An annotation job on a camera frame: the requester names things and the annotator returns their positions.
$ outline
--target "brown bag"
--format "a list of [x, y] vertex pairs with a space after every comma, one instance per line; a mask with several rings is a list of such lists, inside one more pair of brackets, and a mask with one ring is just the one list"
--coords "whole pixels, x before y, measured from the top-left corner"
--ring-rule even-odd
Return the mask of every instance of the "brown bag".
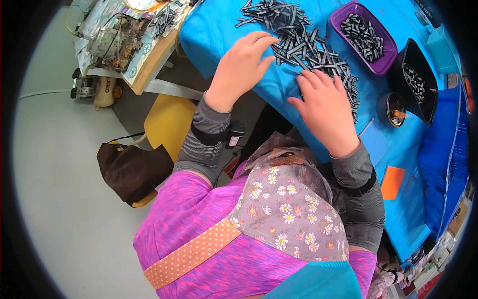
[[163, 145], [153, 151], [137, 146], [103, 143], [96, 155], [101, 175], [116, 194], [130, 206], [149, 195], [173, 171], [173, 161]]

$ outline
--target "hand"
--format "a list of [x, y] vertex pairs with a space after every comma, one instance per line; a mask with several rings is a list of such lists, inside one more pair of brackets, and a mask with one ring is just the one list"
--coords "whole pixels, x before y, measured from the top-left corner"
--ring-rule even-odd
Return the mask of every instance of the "hand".
[[264, 58], [264, 51], [279, 42], [269, 33], [256, 31], [239, 39], [219, 61], [211, 87], [206, 93], [207, 104], [218, 112], [228, 112], [243, 94], [264, 76], [274, 56]]
[[360, 140], [355, 133], [350, 103], [340, 78], [334, 76], [332, 82], [320, 70], [303, 70], [302, 75], [297, 76], [297, 83], [304, 101], [298, 98], [288, 98], [287, 101], [295, 106], [332, 157], [343, 158], [356, 151]]

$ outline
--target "woman's left hand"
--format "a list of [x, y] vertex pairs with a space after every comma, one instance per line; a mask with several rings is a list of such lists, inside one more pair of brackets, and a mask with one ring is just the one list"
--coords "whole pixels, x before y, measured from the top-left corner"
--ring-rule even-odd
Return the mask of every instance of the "woman's left hand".
[[219, 61], [206, 103], [218, 112], [228, 112], [243, 94], [251, 90], [274, 61], [269, 56], [261, 61], [265, 50], [279, 42], [269, 33], [256, 31], [239, 39]]

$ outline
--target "blue plastic crate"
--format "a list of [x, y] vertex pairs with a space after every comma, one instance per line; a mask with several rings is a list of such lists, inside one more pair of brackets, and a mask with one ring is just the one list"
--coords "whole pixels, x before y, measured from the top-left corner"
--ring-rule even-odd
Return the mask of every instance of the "blue plastic crate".
[[448, 227], [468, 182], [467, 99], [461, 80], [438, 92], [435, 121], [425, 132], [418, 153], [424, 178], [426, 224], [435, 240]]
[[444, 25], [433, 30], [426, 43], [441, 73], [461, 75], [458, 50]]

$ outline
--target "purple plastic container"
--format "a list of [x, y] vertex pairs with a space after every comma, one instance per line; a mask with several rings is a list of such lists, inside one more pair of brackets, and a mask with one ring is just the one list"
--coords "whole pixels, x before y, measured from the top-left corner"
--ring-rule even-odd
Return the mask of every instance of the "purple plastic container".
[[363, 60], [363, 62], [370, 68], [370, 70], [378, 76], [383, 76], [387, 73], [389, 68], [392, 66], [393, 61], [395, 60], [398, 54], [397, 44], [390, 36], [390, 33], [383, 27], [382, 23], [371, 13], [363, 4], [360, 4], [358, 1], [352, 1], [345, 5], [342, 5], [339, 9], [334, 11], [329, 17], [329, 24], [332, 26], [334, 31], [347, 43], [352, 49], [352, 43], [344, 36], [340, 25], [349, 14], [356, 13], [363, 16], [367, 21], [372, 24], [373, 29], [377, 36], [383, 38], [383, 56], [380, 59], [370, 63], [368, 62], [359, 52], [357, 55]]

